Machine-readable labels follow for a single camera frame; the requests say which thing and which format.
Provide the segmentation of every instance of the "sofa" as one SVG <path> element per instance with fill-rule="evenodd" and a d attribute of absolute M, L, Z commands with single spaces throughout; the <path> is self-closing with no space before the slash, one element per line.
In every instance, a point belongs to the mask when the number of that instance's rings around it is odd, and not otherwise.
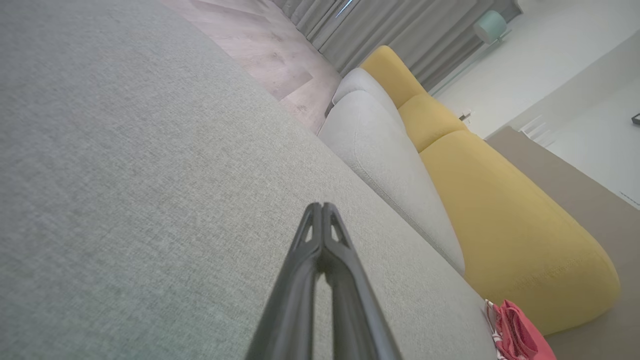
<path fill-rule="evenodd" d="M 242 359 L 328 201 L 404 359 L 495 359 L 462 269 L 160 2 L 6 1 L 0 45 L 3 358 Z"/>
<path fill-rule="evenodd" d="M 598 242 L 432 98 L 389 48 L 340 83 L 320 139 L 480 296 L 542 334 L 610 309 L 618 274 Z"/>

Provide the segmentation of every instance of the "gray cushion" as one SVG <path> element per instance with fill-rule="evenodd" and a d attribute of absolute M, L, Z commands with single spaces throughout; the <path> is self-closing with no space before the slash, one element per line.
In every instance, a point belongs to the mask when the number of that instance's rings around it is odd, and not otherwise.
<path fill-rule="evenodd" d="M 367 92 L 345 95 L 318 137 L 396 210 L 456 270 L 465 262 L 426 168 L 403 129 Z"/>
<path fill-rule="evenodd" d="M 405 359 L 495 359 L 469 285 L 159 1 L 4 1 L 0 48 L 3 358 L 242 359 L 332 201 Z M 330 301 L 319 282 L 316 359 Z"/>
<path fill-rule="evenodd" d="M 345 95 L 350 92 L 362 90 L 368 92 L 376 101 L 382 105 L 392 119 L 398 123 L 404 130 L 404 122 L 398 112 L 394 101 L 389 97 L 385 89 L 380 85 L 373 76 L 361 68 L 357 67 L 347 74 L 340 82 L 338 89 L 333 95 L 332 103 L 337 104 Z"/>

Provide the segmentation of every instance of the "yellow cushion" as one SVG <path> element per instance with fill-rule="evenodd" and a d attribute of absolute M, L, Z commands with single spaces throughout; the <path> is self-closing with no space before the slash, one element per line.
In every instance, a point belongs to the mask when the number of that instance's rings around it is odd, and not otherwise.
<path fill-rule="evenodd" d="M 480 296 L 513 301 L 542 334 L 586 323 L 614 304 L 620 282 L 600 244 L 482 139 L 455 131 L 420 156 Z"/>
<path fill-rule="evenodd" d="M 396 108 L 426 91 L 389 46 L 377 48 L 360 66 L 365 69 L 393 100 Z"/>
<path fill-rule="evenodd" d="M 398 112 L 404 122 L 406 134 L 418 152 L 446 134 L 467 130 L 460 119 L 427 93 L 412 97 Z"/>

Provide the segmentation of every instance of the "red bag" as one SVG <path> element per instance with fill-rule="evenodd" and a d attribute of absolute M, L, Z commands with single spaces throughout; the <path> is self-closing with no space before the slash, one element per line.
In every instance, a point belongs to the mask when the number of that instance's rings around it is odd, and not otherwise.
<path fill-rule="evenodd" d="M 486 302 L 498 360 L 557 360 L 540 331 L 509 300 L 498 307 Z"/>

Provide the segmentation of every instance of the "gray curtain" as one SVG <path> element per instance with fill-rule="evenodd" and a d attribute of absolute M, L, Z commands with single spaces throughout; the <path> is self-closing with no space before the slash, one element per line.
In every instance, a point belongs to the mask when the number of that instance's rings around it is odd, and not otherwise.
<path fill-rule="evenodd" d="M 514 0 L 273 1 L 342 76 L 389 45 L 426 90 L 482 45 L 473 31 L 482 14 L 520 14 Z"/>

